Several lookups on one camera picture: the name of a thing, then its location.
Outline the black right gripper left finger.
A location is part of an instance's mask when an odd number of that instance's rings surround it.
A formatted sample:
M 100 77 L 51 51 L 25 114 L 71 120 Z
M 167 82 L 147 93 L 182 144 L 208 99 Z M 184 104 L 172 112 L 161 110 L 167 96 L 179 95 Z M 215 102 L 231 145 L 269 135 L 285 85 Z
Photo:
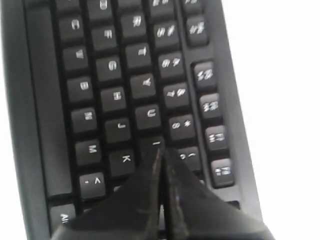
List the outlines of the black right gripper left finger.
M 53 240 L 156 240 L 163 149 L 146 149 L 138 169 L 110 197 L 57 228 Z

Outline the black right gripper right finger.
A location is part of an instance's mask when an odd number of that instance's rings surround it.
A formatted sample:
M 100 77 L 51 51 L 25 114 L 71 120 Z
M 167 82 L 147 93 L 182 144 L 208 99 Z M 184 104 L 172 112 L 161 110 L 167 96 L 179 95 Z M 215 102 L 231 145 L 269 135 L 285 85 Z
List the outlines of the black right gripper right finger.
M 170 240 L 273 240 L 267 225 L 209 190 L 175 148 L 162 155 L 162 192 Z

